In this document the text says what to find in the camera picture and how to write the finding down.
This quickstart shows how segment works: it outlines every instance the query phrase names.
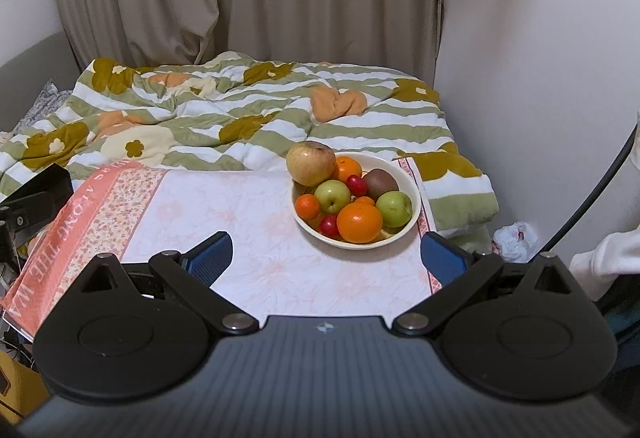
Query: white wall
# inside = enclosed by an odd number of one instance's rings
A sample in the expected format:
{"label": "white wall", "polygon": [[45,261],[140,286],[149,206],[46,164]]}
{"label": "white wall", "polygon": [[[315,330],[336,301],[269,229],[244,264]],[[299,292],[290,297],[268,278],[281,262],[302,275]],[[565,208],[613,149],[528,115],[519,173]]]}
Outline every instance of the white wall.
{"label": "white wall", "polygon": [[[532,222],[542,245],[636,122],[640,0],[445,0],[435,87],[492,179],[496,225]],[[557,250],[568,259],[638,222],[640,173],[625,164]]]}
{"label": "white wall", "polygon": [[61,31],[56,0],[0,0],[0,65]]}

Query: star logo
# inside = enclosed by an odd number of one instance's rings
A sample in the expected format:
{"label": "star logo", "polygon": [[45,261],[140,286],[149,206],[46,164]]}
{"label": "star logo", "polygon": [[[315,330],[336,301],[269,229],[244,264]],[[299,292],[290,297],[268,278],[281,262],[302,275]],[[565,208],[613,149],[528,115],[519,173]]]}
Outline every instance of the star logo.
{"label": "star logo", "polygon": [[334,331],[334,325],[332,325],[332,323],[328,323],[328,322],[323,322],[322,324],[319,324],[318,326],[316,326],[316,328],[318,329],[319,332],[324,333],[325,335],[327,333],[331,333],[332,331]]}

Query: tangerine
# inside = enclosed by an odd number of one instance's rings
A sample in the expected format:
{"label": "tangerine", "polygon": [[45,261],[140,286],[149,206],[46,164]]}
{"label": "tangerine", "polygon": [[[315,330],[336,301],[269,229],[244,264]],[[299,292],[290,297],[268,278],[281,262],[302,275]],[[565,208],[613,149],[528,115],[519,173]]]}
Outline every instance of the tangerine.
{"label": "tangerine", "polygon": [[332,179],[346,183],[347,178],[354,174],[359,178],[362,177],[362,167],[356,160],[348,156],[338,156],[335,159],[335,170],[332,174]]}
{"label": "tangerine", "polygon": [[305,221],[311,221],[320,215],[320,201],[313,194],[303,194],[296,199],[296,214]]}
{"label": "tangerine", "polygon": [[376,204],[375,200],[369,198],[369,196],[360,196],[359,198],[355,199],[354,203],[366,203],[367,205]]}
{"label": "tangerine", "polygon": [[382,231],[382,214],[362,201],[350,203],[338,214],[338,232],[349,243],[370,243]]}

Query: kiwi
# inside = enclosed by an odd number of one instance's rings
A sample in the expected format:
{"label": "kiwi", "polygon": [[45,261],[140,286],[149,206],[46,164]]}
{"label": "kiwi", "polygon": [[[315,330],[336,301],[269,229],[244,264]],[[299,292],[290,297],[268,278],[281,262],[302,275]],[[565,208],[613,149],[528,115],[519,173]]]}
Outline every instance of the kiwi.
{"label": "kiwi", "polygon": [[400,190],[394,177],[383,169],[372,169],[362,179],[367,182],[367,196],[375,201],[383,194]]}

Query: green apple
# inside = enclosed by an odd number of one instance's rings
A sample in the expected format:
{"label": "green apple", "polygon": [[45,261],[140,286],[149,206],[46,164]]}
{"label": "green apple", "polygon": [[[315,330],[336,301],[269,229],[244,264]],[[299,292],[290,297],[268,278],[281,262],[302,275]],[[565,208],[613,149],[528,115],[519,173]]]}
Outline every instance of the green apple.
{"label": "green apple", "polygon": [[406,225],[414,213],[411,199],[405,193],[391,191],[383,194],[376,202],[386,227],[398,228]]}
{"label": "green apple", "polygon": [[349,187],[338,180],[327,180],[320,183],[314,192],[320,201],[323,214],[337,215],[344,207],[351,203]]}

